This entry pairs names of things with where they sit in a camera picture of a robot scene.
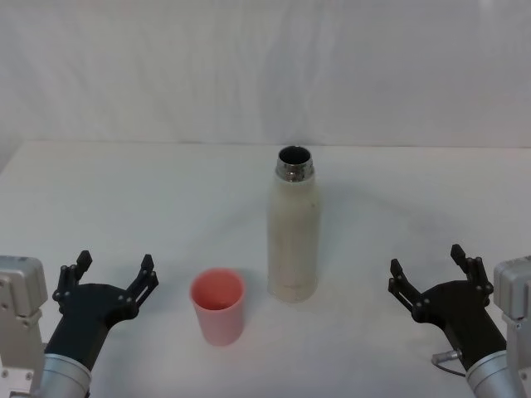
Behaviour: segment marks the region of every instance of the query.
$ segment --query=white table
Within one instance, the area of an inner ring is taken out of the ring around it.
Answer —
[[[472,397],[437,370],[450,346],[387,292],[397,257],[420,289],[464,275],[451,244],[501,260],[531,253],[531,150],[313,148],[324,196],[319,288],[286,305],[266,293],[266,193],[278,147],[26,143],[0,175],[0,253],[59,267],[89,249],[85,282],[126,287],[145,253],[161,281],[111,330],[95,398]],[[188,299],[198,272],[240,270],[246,329],[208,346]],[[47,340],[60,314],[43,307]],[[499,327],[500,312],[490,308]]]

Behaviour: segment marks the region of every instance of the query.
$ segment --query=white backdrop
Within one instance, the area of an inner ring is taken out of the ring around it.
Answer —
[[[0,0],[3,137],[522,147],[530,129],[526,0]]]

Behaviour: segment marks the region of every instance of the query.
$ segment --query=plastic cup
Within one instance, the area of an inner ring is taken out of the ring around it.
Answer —
[[[226,346],[240,337],[244,296],[243,278],[232,269],[209,269],[193,280],[190,299],[207,342]]]

